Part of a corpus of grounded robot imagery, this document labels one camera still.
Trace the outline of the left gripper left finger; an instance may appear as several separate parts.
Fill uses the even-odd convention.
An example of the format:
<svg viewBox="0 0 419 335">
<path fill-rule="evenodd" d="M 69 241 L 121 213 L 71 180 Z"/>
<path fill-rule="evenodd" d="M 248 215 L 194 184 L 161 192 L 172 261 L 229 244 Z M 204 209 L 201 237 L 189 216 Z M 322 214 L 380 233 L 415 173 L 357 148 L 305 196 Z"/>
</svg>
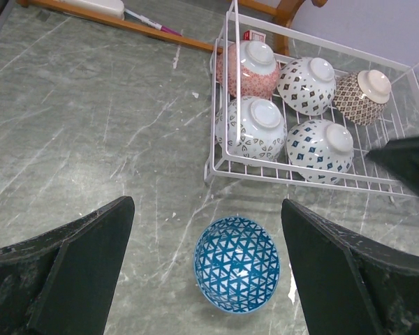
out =
<svg viewBox="0 0 419 335">
<path fill-rule="evenodd" d="M 134 214 L 121 196 L 0 248 L 0 334 L 103 334 Z"/>
</svg>

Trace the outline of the brown lattice pattern bowl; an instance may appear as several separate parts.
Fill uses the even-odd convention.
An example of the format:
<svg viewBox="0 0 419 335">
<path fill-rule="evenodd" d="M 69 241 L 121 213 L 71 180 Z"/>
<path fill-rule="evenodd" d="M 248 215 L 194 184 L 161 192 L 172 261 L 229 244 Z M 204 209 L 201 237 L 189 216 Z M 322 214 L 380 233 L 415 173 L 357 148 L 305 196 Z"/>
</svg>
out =
<svg viewBox="0 0 419 335">
<path fill-rule="evenodd" d="M 349 121 L 369 126 L 382 115 L 391 91 L 392 85 L 381 71 L 362 70 L 337 79 L 333 104 Z"/>
</svg>

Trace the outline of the blue triangle pattern bowl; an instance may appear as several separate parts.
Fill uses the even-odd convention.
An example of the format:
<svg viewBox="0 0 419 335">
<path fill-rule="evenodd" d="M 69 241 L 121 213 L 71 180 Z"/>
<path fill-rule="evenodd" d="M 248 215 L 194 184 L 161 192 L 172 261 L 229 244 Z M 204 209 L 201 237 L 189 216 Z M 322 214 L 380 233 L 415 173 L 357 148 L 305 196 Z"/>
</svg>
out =
<svg viewBox="0 0 419 335">
<path fill-rule="evenodd" d="M 227 313 L 252 313 L 277 288 L 279 254 L 257 222 L 229 216 L 212 222 L 200 235 L 193 252 L 193 272 L 211 304 Z"/>
</svg>

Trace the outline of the blue wave pattern bowl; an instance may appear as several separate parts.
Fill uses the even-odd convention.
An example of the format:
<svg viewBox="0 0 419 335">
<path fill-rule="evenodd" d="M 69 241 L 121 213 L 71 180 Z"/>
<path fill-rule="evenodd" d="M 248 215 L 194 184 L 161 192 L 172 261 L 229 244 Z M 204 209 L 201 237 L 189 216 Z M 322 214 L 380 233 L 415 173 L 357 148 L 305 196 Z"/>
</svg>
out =
<svg viewBox="0 0 419 335">
<path fill-rule="evenodd" d="M 353 137 L 341 124 L 311 119 L 289 130 L 286 153 L 292 165 L 314 169 L 300 173 L 307 181 L 335 185 L 341 178 L 327 176 L 322 171 L 349 171 L 354 157 Z"/>
</svg>

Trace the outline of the red circle pattern bowl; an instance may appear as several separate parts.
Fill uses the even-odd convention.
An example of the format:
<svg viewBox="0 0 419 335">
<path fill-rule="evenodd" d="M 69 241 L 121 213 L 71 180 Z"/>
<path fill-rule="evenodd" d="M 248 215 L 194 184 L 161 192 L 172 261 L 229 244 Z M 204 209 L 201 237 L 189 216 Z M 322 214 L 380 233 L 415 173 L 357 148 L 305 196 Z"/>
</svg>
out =
<svg viewBox="0 0 419 335">
<path fill-rule="evenodd" d="M 335 97 L 334 68 L 320 57 L 295 59 L 280 70 L 277 91 L 296 112 L 307 116 L 321 115 Z"/>
</svg>

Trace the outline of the red swirl pattern bowl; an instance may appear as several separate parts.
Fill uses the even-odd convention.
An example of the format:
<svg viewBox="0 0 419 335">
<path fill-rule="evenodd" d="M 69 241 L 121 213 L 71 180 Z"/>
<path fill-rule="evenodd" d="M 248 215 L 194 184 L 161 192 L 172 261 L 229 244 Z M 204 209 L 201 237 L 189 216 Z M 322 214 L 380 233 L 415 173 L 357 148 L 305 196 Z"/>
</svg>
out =
<svg viewBox="0 0 419 335">
<path fill-rule="evenodd" d="M 243 96 L 228 104 L 228 116 L 216 113 L 215 138 L 223 146 L 222 135 L 228 134 L 228 151 L 235 156 L 275 161 L 284 147 L 286 122 L 279 108 L 257 96 Z"/>
</svg>

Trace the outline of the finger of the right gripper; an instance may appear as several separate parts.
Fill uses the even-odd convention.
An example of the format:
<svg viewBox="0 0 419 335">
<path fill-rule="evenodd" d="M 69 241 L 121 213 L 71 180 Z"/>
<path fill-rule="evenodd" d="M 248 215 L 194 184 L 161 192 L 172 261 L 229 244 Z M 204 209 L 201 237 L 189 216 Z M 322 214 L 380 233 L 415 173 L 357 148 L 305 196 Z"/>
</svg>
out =
<svg viewBox="0 0 419 335">
<path fill-rule="evenodd" d="M 390 140 L 366 158 L 388 171 L 419 197 L 419 136 Z"/>
</svg>

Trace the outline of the pink floral pattern bowl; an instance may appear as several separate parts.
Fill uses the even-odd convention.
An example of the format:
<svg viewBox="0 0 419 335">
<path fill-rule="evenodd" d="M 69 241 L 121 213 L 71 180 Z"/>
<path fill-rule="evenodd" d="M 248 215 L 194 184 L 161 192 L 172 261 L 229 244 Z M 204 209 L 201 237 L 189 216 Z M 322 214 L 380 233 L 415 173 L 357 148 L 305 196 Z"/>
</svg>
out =
<svg viewBox="0 0 419 335">
<path fill-rule="evenodd" d="M 271 99 L 279 79 L 280 67 L 272 48 L 257 40 L 242 40 L 240 47 L 241 96 L 257 96 Z M 223 84 L 224 54 L 217 57 L 216 80 Z M 237 96 L 237 46 L 228 47 L 228 93 Z"/>
</svg>

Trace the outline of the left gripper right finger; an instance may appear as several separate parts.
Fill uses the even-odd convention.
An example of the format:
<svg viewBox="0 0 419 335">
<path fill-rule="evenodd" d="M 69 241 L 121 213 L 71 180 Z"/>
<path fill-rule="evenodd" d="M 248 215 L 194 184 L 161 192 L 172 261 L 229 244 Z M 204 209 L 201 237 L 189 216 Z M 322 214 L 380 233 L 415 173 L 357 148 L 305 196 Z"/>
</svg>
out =
<svg viewBox="0 0 419 335">
<path fill-rule="evenodd" d="M 419 257 L 285 199 L 281 222 L 310 334 L 419 334 Z"/>
</svg>

